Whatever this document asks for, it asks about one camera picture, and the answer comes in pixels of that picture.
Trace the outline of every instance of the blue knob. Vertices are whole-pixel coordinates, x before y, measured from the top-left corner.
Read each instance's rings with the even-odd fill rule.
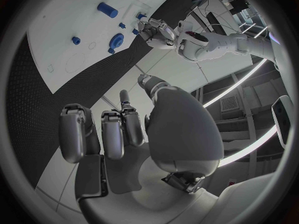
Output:
[[[126,25],[124,25],[122,22],[119,24],[119,27],[121,27],[122,29],[126,28]]]
[[[110,54],[114,54],[114,53],[115,53],[115,50],[112,49],[112,48],[109,48],[109,49],[108,49],[108,52],[109,52]]]
[[[146,17],[145,15],[143,15],[141,12],[138,13],[138,15],[136,16],[137,19],[141,19],[142,17]]]
[[[73,43],[74,43],[75,45],[79,45],[81,40],[80,40],[79,37],[74,36],[74,37],[72,38],[72,41],[73,41]]]
[[[109,46],[112,49],[115,49],[117,47],[120,47],[124,41],[124,35],[121,33],[116,34],[112,39],[110,40]]]
[[[136,30],[135,28],[133,29],[132,33],[134,33],[135,35],[139,34],[138,30]]]
[[[104,14],[106,14],[107,16],[114,18],[117,16],[118,11],[116,9],[114,9],[113,7],[105,4],[104,2],[101,2],[98,5],[98,10],[103,12]]]

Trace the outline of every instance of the white robotic arm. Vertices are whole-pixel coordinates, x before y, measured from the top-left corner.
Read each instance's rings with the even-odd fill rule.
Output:
[[[176,53],[189,62],[200,62],[222,57],[231,52],[237,55],[252,54],[274,63],[275,56],[269,42],[234,33],[229,36],[213,32],[202,34],[192,31],[188,21],[178,23],[179,35],[162,20],[142,17],[139,32],[149,46],[158,49],[175,49]]]

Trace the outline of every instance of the black mesh surface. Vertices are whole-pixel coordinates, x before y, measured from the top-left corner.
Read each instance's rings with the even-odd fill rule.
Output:
[[[191,6],[191,0],[167,0],[153,17],[175,28]],[[137,36],[128,49],[97,62],[52,94],[35,66],[27,37],[23,39],[7,85],[7,122],[18,160],[34,187],[59,146],[58,118],[63,106],[79,103],[90,108],[150,50]]]

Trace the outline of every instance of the air vent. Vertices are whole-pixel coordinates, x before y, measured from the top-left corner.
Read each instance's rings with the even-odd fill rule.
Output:
[[[221,112],[235,111],[239,109],[236,96],[226,97],[220,100]]]

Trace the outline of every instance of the curved light strip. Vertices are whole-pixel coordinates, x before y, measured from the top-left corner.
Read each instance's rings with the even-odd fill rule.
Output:
[[[228,88],[225,92],[221,93],[208,103],[204,104],[203,106],[206,108],[209,105],[213,104],[220,98],[224,97],[226,94],[231,92],[233,89],[235,89],[238,85],[240,85],[242,82],[247,80],[253,73],[255,73],[265,62],[267,59],[263,59],[254,69],[252,69],[246,76],[244,76],[242,79],[240,79],[237,83],[235,83],[232,87]],[[269,138],[271,138],[275,133],[277,132],[277,128],[274,125],[267,133],[265,133],[261,138],[259,138],[257,141],[255,141],[253,144],[249,145],[248,147],[244,148],[240,152],[237,152],[227,158],[224,158],[220,160],[220,163],[218,165],[219,167],[222,167],[226,164],[229,164],[231,162],[234,162],[247,154],[251,153],[252,151],[256,150],[258,147],[262,146]]]
[[[259,138],[253,144],[249,145],[247,148],[244,148],[240,152],[237,152],[227,158],[220,160],[218,167],[222,167],[226,164],[234,162],[234,161],[244,157],[245,155],[251,153],[252,151],[256,150],[258,147],[262,146],[269,138],[271,138],[276,133],[276,131],[277,131],[277,129],[276,129],[276,126],[274,125],[267,133],[265,133],[261,138]]]
[[[266,62],[266,60],[267,59],[263,59],[255,68],[253,68],[246,76],[244,76],[236,84],[234,84],[232,87],[228,88],[225,92],[223,92],[222,94],[218,95],[217,97],[215,97],[214,99],[212,99],[208,103],[204,104],[203,106],[206,108],[209,105],[211,105],[214,102],[216,102],[217,100],[219,100],[220,98],[224,97],[226,94],[230,93],[233,89],[235,89],[238,85],[240,85],[242,82],[244,82],[245,80],[247,80],[253,73],[255,73]]]

